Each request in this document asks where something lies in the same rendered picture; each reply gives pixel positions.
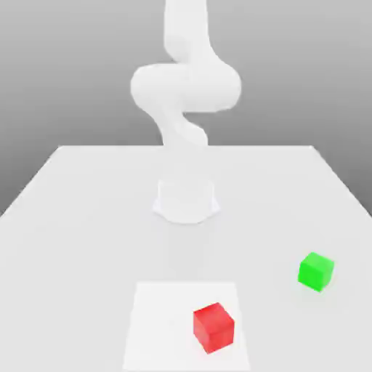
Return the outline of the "small red cube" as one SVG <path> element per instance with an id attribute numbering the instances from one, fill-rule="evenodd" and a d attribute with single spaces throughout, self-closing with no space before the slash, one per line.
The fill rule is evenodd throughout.
<path id="1" fill-rule="evenodd" d="M 235 321 L 219 303 L 193 312 L 193 334 L 207 354 L 234 342 Z"/>

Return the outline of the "small green cube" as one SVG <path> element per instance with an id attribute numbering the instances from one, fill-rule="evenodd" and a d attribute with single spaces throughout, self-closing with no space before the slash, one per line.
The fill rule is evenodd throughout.
<path id="1" fill-rule="evenodd" d="M 331 281 L 334 261 L 310 252 L 300 263 L 297 280 L 299 283 L 321 292 Z"/>

